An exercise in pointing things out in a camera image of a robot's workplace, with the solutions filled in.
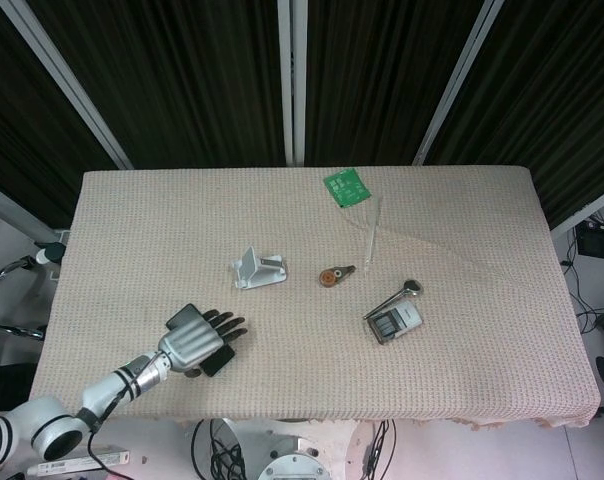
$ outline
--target white robotic arm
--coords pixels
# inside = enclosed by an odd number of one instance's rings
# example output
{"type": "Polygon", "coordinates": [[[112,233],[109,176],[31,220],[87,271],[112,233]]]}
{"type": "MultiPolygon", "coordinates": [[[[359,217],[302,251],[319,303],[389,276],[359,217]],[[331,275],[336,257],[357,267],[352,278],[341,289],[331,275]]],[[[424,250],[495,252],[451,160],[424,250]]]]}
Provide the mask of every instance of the white robotic arm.
{"type": "MultiPolygon", "coordinates": [[[[30,400],[0,416],[0,465],[7,461],[20,438],[47,461],[73,450],[89,432],[97,432],[102,422],[119,405],[127,404],[166,380],[169,371],[193,376],[201,362],[218,355],[222,347],[246,333],[234,328],[244,321],[217,311],[201,315],[191,304],[185,306],[166,326],[169,329],[158,351],[137,357],[84,390],[82,408],[71,416],[54,397],[30,400]]],[[[231,357],[220,358],[220,366],[231,357]]]]}

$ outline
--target white phone stand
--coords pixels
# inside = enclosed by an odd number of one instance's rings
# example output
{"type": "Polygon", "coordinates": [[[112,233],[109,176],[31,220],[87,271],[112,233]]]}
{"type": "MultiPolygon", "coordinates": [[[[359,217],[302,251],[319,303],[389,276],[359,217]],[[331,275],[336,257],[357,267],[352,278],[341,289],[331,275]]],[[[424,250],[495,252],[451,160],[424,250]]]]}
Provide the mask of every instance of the white phone stand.
{"type": "Polygon", "coordinates": [[[286,280],[286,268],[280,255],[260,258],[255,255],[253,247],[249,247],[241,260],[233,262],[237,280],[237,288],[263,287],[272,283],[286,280]]]}

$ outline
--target orange spool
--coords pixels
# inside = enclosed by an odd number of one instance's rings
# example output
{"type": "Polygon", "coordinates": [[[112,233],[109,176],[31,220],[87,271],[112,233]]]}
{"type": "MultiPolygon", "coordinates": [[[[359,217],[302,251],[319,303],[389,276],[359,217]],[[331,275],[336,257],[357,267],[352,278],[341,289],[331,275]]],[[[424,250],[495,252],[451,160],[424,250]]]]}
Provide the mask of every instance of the orange spool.
{"type": "Polygon", "coordinates": [[[320,274],[320,283],[324,287],[332,287],[338,283],[338,277],[333,273],[333,270],[324,270],[320,274]]]}

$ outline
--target black curtain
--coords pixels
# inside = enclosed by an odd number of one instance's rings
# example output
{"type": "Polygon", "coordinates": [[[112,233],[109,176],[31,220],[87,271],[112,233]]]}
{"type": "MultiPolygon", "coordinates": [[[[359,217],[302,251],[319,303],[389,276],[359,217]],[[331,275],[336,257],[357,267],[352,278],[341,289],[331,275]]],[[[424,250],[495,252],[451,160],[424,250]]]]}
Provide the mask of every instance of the black curtain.
{"type": "Polygon", "coordinates": [[[285,165],[275,0],[29,0],[135,168],[285,165]]]}
{"type": "Polygon", "coordinates": [[[551,227],[604,193],[604,0],[507,0],[427,164],[531,169],[551,227]]]}
{"type": "Polygon", "coordinates": [[[305,165],[410,165],[481,0],[310,0],[305,165]]]}
{"type": "Polygon", "coordinates": [[[53,228],[71,225],[87,170],[114,168],[0,10],[0,190],[53,228]]]}

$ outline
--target table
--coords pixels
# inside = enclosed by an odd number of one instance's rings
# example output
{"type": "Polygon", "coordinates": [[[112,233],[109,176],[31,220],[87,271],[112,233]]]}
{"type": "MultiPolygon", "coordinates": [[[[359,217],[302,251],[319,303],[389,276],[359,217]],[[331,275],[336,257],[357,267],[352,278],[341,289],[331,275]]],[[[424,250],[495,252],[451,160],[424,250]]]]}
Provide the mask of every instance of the table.
{"type": "Polygon", "coordinates": [[[171,375],[122,413],[586,425],[600,397],[529,172],[358,168],[383,197],[365,275],[366,201],[337,206],[322,183],[337,171],[86,174],[32,397],[77,409],[190,302],[246,317],[236,359],[214,378],[171,375]],[[288,279],[234,288],[249,245],[282,255],[288,279]],[[341,285],[318,283],[350,264],[341,285]],[[362,315],[407,278],[424,324],[381,346],[362,315]]]}

